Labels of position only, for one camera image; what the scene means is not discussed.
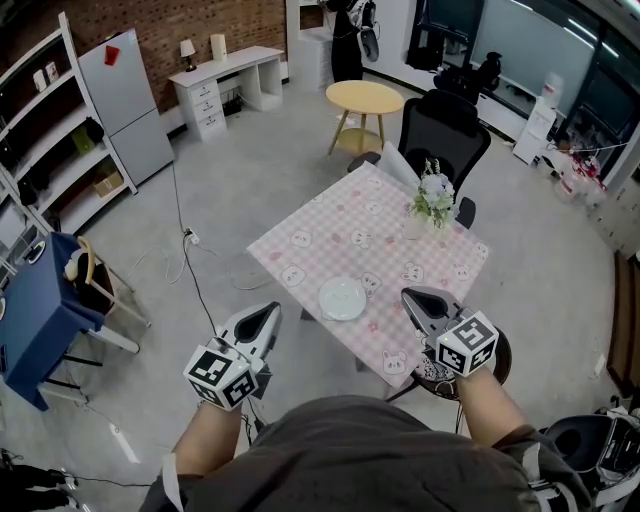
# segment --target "box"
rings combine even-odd
[[[436,340],[436,361],[467,377],[491,359],[498,331],[480,311]]]
[[[122,176],[117,169],[112,167],[103,167],[96,173],[93,179],[93,188],[100,197],[109,195],[118,187],[121,187],[124,183]]]
[[[196,348],[183,375],[198,398],[225,411],[232,411],[258,390],[251,365],[202,345]]]

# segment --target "white cabinet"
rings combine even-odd
[[[625,257],[640,250],[640,184],[628,178],[622,188],[590,215],[598,235]]]
[[[547,143],[547,134],[556,121],[556,111],[547,106],[546,101],[538,97],[527,124],[513,148],[513,154],[531,165]]]
[[[296,53],[299,81],[306,89],[324,89],[333,81],[331,48],[333,37],[328,27],[300,31]]]
[[[209,140],[227,129],[218,80],[238,73],[241,96],[256,110],[271,110],[282,104],[281,50],[252,46],[227,55],[223,61],[200,64],[195,71],[172,76],[180,109],[189,130],[200,140]]]

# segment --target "brick wall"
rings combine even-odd
[[[184,68],[180,41],[191,39],[194,62],[211,60],[211,34],[226,36],[227,51],[253,45],[286,50],[285,0],[48,0],[3,29],[3,65],[15,62],[58,26],[65,11],[78,55],[107,36],[135,28],[160,112],[178,104],[168,77]]]

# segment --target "pink checkered tablecloth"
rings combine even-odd
[[[432,286],[462,302],[489,254],[457,223],[405,239],[411,199],[404,185],[365,164],[248,248],[318,322],[394,387],[409,377],[422,350],[401,290]],[[358,279],[367,290],[364,313],[350,322],[327,320],[318,304],[322,285],[339,276]]]

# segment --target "white cylinder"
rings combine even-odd
[[[540,96],[544,99],[547,106],[557,108],[560,104],[560,98],[562,98],[563,89],[563,78],[556,73],[549,72],[544,80],[544,86],[542,87]]]

